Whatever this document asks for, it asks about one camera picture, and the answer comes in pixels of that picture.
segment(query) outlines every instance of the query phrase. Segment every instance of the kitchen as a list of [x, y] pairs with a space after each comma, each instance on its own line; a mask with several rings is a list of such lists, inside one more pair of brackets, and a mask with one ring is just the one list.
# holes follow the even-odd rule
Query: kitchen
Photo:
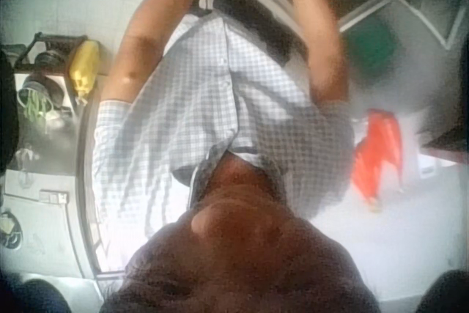
[[[28, 45], [37, 32], [71, 37], [86, 34], [89, 39], [100, 42], [101, 67], [98, 71], [105, 76], [126, 23], [140, 1], [2, 0], [1, 42]], [[290, 28], [291, 33], [298, 34], [288, 0], [257, 1], [275, 14], [276, 21]], [[464, 212], [467, 209], [467, 197], [464, 197], [467, 195], [467, 183], [464, 184], [467, 178], [464, 166], [440, 158], [426, 158], [420, 151], [421, 139], [438, 137], [449, 130], [456, 119], [457, 73], [461, 47], [468, 31], [467, 14], [463, 12], [467, 0], [461, 0], [460, 5], [459, 0], [421, 0], [420, 11], [416, 10], [414, 1], [350, 0], [346, 7], [341, 7], [340, 1], [336, 2], [343, 32], [375, 14], [384, 19], [397, 37], [393, 60], [387, 62], [377, 84], [363, 88], [360, 68], [352, 69], [351, 103], [357, 142], [366, 134], [368, 108], [392, 111], [398, 116], [404, 142], [404, 193], [397, 192], [395, 174], [389, 168], [381, 182], [383, 208], [380, 213], [369, 212], [359, 192], [351, 187], [341, 204], [312, 219], [323, 232], [343, 243], [360, 263], [362, 275], [383, 302], [384, 312], [386, 304], [391, 306], [388, 312], [412, 312], [419, 297], [440, 273], [467, 267], [467, 213]], [[432, 4], [443, 8], [433, 9]], [[295, 51], [301, 52], [300, 45]], [[34, 60], [36, 56], [37, 53], [32, 54], [30, 59]], [[287, 67], [300, 70], [300, 65], [295, 65], [300, 62], [298, 55], [288, 59]], [[103, 76], [97, 77], [98, 87]], [[24, 79], [25, 76], [15, 76], [17, 88], [23, 85], [21, 80]], [[90, 175], [85, 167], [89, 166], [91, 158], [93, 117], [99, 89], [86, 98], [87, 105], [78, 100], [75, 110], [75, 99], [70, 99], [68, 94], [72, 90], [67, 91], [63, 77], [57, 79], [59, 85], [60, 82], [63, 91], [67, 92], [63, 103], [65, 109], [61, 110], [66, 120], [63, 123], [67, 124], [67, 120], [70, 123], [58, 129], [66, 135], [62, 139], [63, 146], [57, 144], [57, 148], [53, 148], [54, 157], [50, 157], [49, 152], [43, 153], [43, 158], [50, 157], [53, 161], [50, 164], [43, 162], [44, 159], [35, 160], [34, 155], [31, 157], [31, 153], [24, 150], [20, 153], [21, 160], [29, 163], [28, 167], [12, 166], [5, 176], [2, 212], [10, 210], [19, 221], [23, 245], [15, 252], [2, 252], [2, 261], [5, 261], [2, 267], [12, 263], [14, 271], [21, 273], [21, 281], [46, 280], [61, 292], [70, 307], [75, 305], [73, 312], [91, 312], [96, 310], [92, 304], [99, 306], [107, 287], [118, 285], [122, 277], [119, 256], [112, 256], [108, 250], [113, 235], [106, 233], [106, 227], [96, 216]], [[429, 121], [429, 114], [435, 120]], [[50, 171], [37, 172], [41, 168]], [[429, 170], [429, 177], [422, 176], [424, 169]], [[454, 197], [442, 200], [441, 195], [445, 194]], [[413, 220], [417, 213], [425, 219], [419, 225]], [[344, 231], [348, 224], [354, 224], [349, 232]], [[429, 227], [438, 233], [435, 236], [439, 240], [424, 236], [425, 228]], [[412, 237], [402, 235], [408, 229], [413, 229]], [[389, 248], [396, 248], [398, 259], [385, 255]], [[416, 262], [413, 258], [426, 259]], [[438, 264], [431, 269], [430, 263]], [[77, 291], [73, 287], [83, 287], [90, 299], [85, 301], [74, 296]], [[407, 311], [395, 308], [406, 300]], [[81, 306], [87, 302], [90, 306]]]

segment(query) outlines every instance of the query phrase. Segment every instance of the metal pot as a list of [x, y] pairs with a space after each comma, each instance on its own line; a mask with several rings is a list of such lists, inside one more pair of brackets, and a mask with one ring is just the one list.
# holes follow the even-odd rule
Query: metal pot
[[64, 91], [55, 81], [45, 77], [43, 74], [32, 73], [26, 78], [21, 89], [18, 90], [18, 102], [23, 107], [28, 103], [28, 92], [30, 90], [38, 92], [41, 97], [46, 99], [48, 102], [45, 110], [46, 113], [62, 107]]

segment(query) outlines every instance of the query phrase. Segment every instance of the man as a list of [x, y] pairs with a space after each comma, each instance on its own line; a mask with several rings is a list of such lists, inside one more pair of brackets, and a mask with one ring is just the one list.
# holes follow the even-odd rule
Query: man
[[310, 97], [219, 16], [163, 57], [192, 1], [144, 0], [103, 90], [99, 215], [151, 239], [102, 312], [376, 312], [350, 255], [299, 217], [341, 193], [352, 155], [328, 3], [293, 0]]

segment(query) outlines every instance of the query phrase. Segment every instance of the kitchen counter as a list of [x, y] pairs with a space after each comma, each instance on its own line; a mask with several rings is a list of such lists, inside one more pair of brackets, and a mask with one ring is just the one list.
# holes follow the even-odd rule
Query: kitchen counter
[[83, 192], [88, 110], [79, 107], [75, 114], [62, 115], [61, 127], [47, 133], [19, 114], [19, 152], [5, 174], [1, 206], [15, 216], [22, 232], [19, 247], [0, 245], [2, 270], [19, 282], [49, 282], [75, 307], [73, 312], [96, 312], [103, 300]]

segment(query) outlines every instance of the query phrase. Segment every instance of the white floor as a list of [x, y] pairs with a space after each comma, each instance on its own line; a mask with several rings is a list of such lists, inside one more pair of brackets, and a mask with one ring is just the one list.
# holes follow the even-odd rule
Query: white floor
[[[140, 1], [1, 0], [1, 42], [28, 44], [38, 31], [87, 34], [112, 54]], [[380, 15], [395, 31], [400, 52], [383, 80], [387, 84], [353, 87], [352, 114], [363, 118], [371, 107], [396, 113], [405, 139], [405, 192], [396, 192], [395, 174], [386, 169], [380, 213], [370, 213], [350, 188], [342, 203], [312, 221], [350, 251], [377, 297], [392, 301], [421, 295], [444, 271], [467, 265], [467, 194], [461, 189], [467, 179], [458, 167], [443, 168], [439, 161], [433, 161], [433, 177], [422, 180], [418, 173], [417, 135], [437, 134], [453, 121], [461, 41], [443, 50], [398, 4]]]

